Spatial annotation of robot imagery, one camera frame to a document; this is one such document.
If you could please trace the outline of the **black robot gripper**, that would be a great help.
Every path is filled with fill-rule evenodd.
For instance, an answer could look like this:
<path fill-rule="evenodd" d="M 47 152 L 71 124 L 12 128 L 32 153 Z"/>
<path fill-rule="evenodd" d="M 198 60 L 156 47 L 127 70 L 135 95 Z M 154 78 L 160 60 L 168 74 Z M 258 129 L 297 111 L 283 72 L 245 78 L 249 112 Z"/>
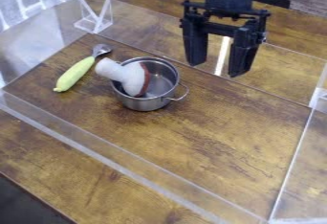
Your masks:
<path fill-rule="evenodd" d="M 207 59 L 208 34 L 234 38 L 228 75 L 245 75 L 253 67 L 258 45 L 266 40 L 266 21 L 271 13 L 255 10 L 253 0 L 186 0 L 180 19 L 187 61 L 191 66 Z"/>

